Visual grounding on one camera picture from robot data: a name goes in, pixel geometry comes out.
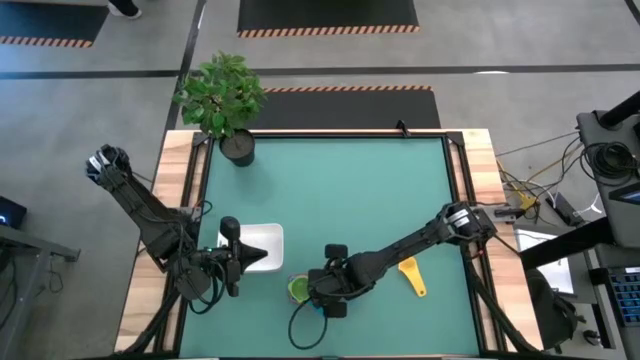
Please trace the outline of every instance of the yellow spatula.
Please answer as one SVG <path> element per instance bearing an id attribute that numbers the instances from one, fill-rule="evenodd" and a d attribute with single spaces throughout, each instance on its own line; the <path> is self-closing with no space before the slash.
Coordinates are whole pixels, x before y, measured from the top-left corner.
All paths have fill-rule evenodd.
<path id="1" fill-rule="evenodd" d="M 413 256 L 404 260 L 398 264 L 398 270 L 400 270 L 409 279 L 411 286 L 418 294 L 418 297 L 427 295 L 427 288 L 424 286 L 422 276 L 420 275 L 420 269 L 418 269 L 418 262 Z"/>

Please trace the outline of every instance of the teal table surface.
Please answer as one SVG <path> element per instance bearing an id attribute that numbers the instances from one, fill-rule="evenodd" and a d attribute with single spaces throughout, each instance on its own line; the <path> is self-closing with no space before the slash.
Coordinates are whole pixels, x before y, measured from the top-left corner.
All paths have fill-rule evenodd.
<path id="1" fill-rule="evenodd" d="M 477 355 L 462 258 L 451 245 L 416 256 L 426 297 L 394 267 L 373 291 L 349 302 L 347 318 L 329 319 L 314 349 L 297 350 L 287 337 L 296 308 L 287 278 L 322 267 L 326 244 L 346 244 L 350 254 L 382 249 L 452 201 L 441 139 L 258 138 L 251 166 L 235 167 L 216 146 L 210 171 L 206 199 L 213 210 L 202 220 L 199 246 L 216 245 L 223 216 L 278 223 L 284 265 L 243 275 L 240 296 L 225 294 L 207 314 L 188 311 L 181 357 Z M 312 343 L 322 325 L 307 306 L 293 336 Z"/>

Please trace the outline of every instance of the black and orange mat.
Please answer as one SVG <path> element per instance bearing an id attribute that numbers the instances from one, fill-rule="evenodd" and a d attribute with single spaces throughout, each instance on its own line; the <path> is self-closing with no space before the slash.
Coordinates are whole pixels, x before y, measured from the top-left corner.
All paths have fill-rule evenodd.
<path id="1" fill-rule="evenodd" d="M 267 88 L 252 129 L 439 129 L 430 86 Z"/>
<path id="2" fill-rule="evenodd" d="M 0 2 L 0 44 L 88 48 L 106 6 Z"/>
<path id="3" fill-rule="evenodd" d="M 413 0 L 241 0 L 238 36 L 409 33 Z"/>

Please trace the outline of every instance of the green leaves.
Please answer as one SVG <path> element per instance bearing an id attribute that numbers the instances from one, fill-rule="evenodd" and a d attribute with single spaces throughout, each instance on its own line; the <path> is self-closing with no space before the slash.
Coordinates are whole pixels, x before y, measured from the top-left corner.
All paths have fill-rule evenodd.
<path id="1" fill-rule="evenodd" d="M 265 100 L 260 79 L 244 57 L 220 52 L 200 64 L 199 76 L 188 75 L 173 101 L 183 109 L 185 124 L 201 124 L 216 138 L 232 137 L 260 111 Z"/>

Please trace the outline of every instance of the concrete floor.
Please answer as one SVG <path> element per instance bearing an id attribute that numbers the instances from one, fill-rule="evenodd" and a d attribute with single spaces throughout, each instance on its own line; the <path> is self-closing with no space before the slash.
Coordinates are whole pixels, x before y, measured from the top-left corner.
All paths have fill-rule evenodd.
<path id="1" fill-rule="evenodd" d="M 196 0 L 136 0 L 144 16 L 110 17 L 91 49 L 0 46 L 0 72 L 178 70 Z M 209 2 L 192 67 L 216 50 L 255 68 L 640 63 L 640 26 L 623 0 L 415 0 L 418 34 L 238 39 L 238 0 Z M 65 289 L 38 298 L 21 359 L 111 353 L 138 231 L 84 177 L 104 143 L 126 149 L 153 176 L 175 78 L 0 80 L 0 194 L 29 208 L 25 230 L 82 248 L 56 264 Z M 263 77 L 268 87 L 424 84 L 442 126 L 488 128 L 495 151 L 575 127 L 579 112 L 608 109 L 638 90 L 640 72 L 503 75 Z M 501 157 L 518 177 L 559 158 L 571 137 Z M 538 180 L 555 180 L 558 170 Z M 577 168 L 560 191 L 587 207 L 596 187 Z M 545 209 L 543 215 L 558 222 Z M 593 220 L 598 214 L 583 215 Z"/>
<path id="2" fill-rule="evenodd" d="M 240 0 L 210 2 L 193 65 L 218 50 L 254 68 L 624 64 L 640 27 L 622 0 L 414 0 L 412 34 L 241 39 Z"/>

